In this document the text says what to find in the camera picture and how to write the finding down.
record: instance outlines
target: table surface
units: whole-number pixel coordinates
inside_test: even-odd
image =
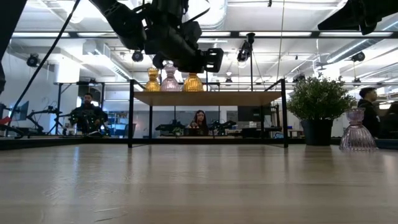
[[[0,151],[1,223],[398,220],[398,151],[291,145]]]
[[[281,97],[280,91],[134,92],[150,106],[262,106]]]

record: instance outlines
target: robotic arm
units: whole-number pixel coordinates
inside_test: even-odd
[[[182,23],[188,0],[153,0],[133,10],[117,0],[90,2],[104,15],[126,48],[155,55],[153,64],[157,68],[162,69],[164,61],[171,60],[180,72],[219,72],[223,50],[198,49],[199,23]]]

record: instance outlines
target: computer screen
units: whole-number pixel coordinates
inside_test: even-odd
[[[263,106],[263,115],[271,115],[271,105]],[[239,106],[238,121],[261,121],[259,106]]]
[[[26,101],[26,103],[24,103],[22,106],[18,106],[15,112],[15,120],[25,121],[28,109],[29,109],[29,101]]]

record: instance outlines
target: dark jacket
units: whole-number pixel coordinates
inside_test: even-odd
[[[96,131],[98,126],[94,122],[99,119],[101,122],[108,121],[108,115],[99,106],[93,104],[82,104],[70,113],[70,121],[77,124],[77,129],[84,133]]]
[[[362,121],[363,126],[369,130],[373,137],[378,137],[380,120],[373,104],[368,100],[360,100],[358,102],[358,108],[365,108],[364,118]]]
[[[391,113],[381,118],[379,138],[398,139],[398,114]]]

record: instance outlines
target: glass vase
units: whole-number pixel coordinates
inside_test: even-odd
[[[157,82],[159,70],[157,68],[148,68],[149,81],[145,85],[145,91],[160,91],[160,85]]]
[[[354,108],[345,111],[349,126],[340,142],[340,149],[347,151],[377,150],[372,134],[362,125],[365,108]]]
[[[177,70],[173,65],[166,65],[165,69],[167,77],[162,81],[162,91],[181,91],[178,81],[174,77],[174,73]]]
[[[203,84],[196,73],[189,73],[184,82],[183,91],[203,91]]]

